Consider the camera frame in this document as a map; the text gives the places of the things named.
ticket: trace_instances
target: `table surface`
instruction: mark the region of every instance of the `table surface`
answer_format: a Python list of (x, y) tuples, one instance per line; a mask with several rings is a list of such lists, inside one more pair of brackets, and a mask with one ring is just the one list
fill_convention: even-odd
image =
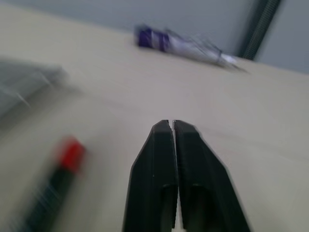
[(308, 230), (308, 75), (244, 60), (247, 72), (232, 71), (141, 50), (132, 33), (6, 4), (0, 28), (3, 57), (60, 64), (70, 75), (0, 126), (0, 221), (73, 134), (90, 158), (56, 231), (121, 231), (130, 168), (152, 125), (181, 119), (228, 167), (254, 231)]

